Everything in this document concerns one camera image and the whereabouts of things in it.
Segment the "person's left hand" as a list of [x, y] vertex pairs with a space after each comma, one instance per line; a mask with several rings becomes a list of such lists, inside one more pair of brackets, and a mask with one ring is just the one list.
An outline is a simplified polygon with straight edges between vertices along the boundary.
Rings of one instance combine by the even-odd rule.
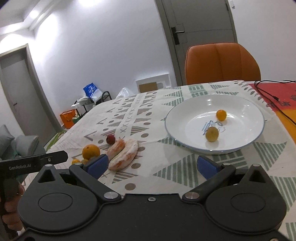
[[14, 232], [23, 229], [22, 221], [18, 215], [18, 204], [23, 197], [25, 189], [18, 180], [7, 179], [1, 184], [1, 219], [9, 230]]

